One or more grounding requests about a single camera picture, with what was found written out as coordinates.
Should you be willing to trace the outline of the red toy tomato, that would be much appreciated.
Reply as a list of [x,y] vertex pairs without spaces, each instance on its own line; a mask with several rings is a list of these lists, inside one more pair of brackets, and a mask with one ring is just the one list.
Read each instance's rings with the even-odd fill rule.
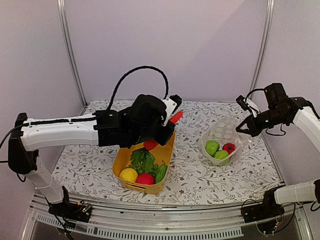
[[222,149],[226,152],[228,152],[228,154],[230,155],[231,153],[233,153],[236,150],[236,147],[233,143],[226,143],[223,145]]

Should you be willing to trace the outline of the clear zip top bag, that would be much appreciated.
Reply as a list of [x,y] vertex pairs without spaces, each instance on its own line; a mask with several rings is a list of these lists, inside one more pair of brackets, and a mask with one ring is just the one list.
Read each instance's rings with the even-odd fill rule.
[[[251,138],[236,131],[240,121],[233,117],[223,117],[214,122],[200,137],[199,151],[215,166],[225,166],[238,159],[243,150],[252,142]],[[217,159],[210,156],[205,150],[208,141],[216,141],[220,147],[224,144],[234,144],[235,150],[224,159]]]

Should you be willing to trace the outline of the green toy broccoli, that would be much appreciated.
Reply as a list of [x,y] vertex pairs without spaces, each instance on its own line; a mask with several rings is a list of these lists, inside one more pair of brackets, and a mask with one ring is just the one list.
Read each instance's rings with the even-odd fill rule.
[[147,171],[153,166],[158,165],[156,158],[145,148],[136,149],[130,156],[129,168],[132,168],[140,174],[147,174]]

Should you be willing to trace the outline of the green toy cabbage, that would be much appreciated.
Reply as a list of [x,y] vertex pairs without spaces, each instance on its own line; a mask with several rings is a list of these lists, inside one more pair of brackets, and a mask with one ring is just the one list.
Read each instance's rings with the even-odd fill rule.
[[214,158],[218,161],[219,165],[225,165],[230,162],[229,153],[226,150],[217,151]]

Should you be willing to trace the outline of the green toy apple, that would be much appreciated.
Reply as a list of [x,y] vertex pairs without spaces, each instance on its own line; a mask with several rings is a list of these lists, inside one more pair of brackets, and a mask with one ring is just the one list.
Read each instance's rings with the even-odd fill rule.
[[220,149],[220,144],[215,140],[208,140],[205,143],[205,151],[211,157],[213,157],[219,149]]

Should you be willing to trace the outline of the red toy apple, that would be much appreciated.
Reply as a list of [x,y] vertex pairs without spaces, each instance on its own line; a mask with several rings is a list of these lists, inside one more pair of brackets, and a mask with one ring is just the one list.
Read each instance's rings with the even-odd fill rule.
[[154,185],[155,178],[148,173],[142,173],[137,177],[135,182],[142,185]]

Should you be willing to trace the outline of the orange toy carrot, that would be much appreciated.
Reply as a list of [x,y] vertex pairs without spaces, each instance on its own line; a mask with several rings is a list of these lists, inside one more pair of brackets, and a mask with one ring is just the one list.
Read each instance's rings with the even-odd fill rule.
[[[169,121],[173,124],[176,124],[180,118],[183,116],[183,111],[179,111],[178,113],[176,113],[174,116],[172,116]],[[148,140],[148,141],[145,141],[143,143],[143,147],[148,150],[148,151],[152,151],[154,148],[156,148],[158,146],[158,142],[154,139],[152,140]]]

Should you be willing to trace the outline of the green toy grapes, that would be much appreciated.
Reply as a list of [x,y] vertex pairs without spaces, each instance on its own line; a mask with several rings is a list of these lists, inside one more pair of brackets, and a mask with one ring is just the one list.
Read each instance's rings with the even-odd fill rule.
[[146,173],[152,175],[154,178],[159,172],[159,166],[153,165]]

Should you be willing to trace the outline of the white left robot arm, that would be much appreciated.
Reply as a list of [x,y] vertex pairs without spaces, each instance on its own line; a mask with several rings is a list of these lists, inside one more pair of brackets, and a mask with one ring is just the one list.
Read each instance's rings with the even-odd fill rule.
[[181,102],[177,95],[159,99],[140,94],[121,111],[108,107],[92,114],[57,119],[33,119],[20,113],[14,128],[5,135],[8,166],[26,176],[63,217],[70,217],[74,205],[38,161],[39,149],[69,145],[130,148],[149,140],[164,146],[175,130],[170,117]]

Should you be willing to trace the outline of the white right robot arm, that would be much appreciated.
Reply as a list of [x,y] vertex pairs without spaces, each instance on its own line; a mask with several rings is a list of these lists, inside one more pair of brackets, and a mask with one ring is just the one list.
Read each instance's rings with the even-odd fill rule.
[[[260,135],[263,131],[280,126],[293,125],[296,134],[286,138],[285,150],[297,148],[294,157],[302,163],[311,165],[315,161],[310,153],[320,151],[320,116],[313,104],[301,96],[289,97],[281,83],[272,83],[260,89],[264,93],[267,110],[260,111],[258,106],[250,100],[251,90],[246,96],[239,95],[236,99],[238,105],[248,111],[249,115],[236,127],[236,131],[251,137]],[[269,218],[278,210],[278,205],[319,203],[320,177],[312,174],[302,178],[302,182],[276,187],[264,194],[265,202],[259,206],[258,213],[262,218]]]

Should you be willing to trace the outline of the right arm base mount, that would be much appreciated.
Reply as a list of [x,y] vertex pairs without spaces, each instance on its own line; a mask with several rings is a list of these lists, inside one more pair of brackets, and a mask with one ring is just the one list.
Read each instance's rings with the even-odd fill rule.
[[263,200],[261,203],[253,199],[246,200],[242,206],[240,213],[244,218],[245,223],[257,222],[273,218],[272,221],[259,223],[257,225],[258,230],[264,235],[274,234],[283,220],[284,207],[276,203],[275,191],[280,187],[274,187],[267,190],[263,194]]

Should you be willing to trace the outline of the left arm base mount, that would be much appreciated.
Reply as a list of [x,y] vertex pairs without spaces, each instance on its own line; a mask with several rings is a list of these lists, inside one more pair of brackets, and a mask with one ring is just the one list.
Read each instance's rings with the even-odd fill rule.
[[92,205],[85,203],[83,200],[77,203],[70,202],[67,189],[62,186],[63,199],[60,203],[49,203],[48,212],[57,217],[67,220],[88,223],[92,215]]

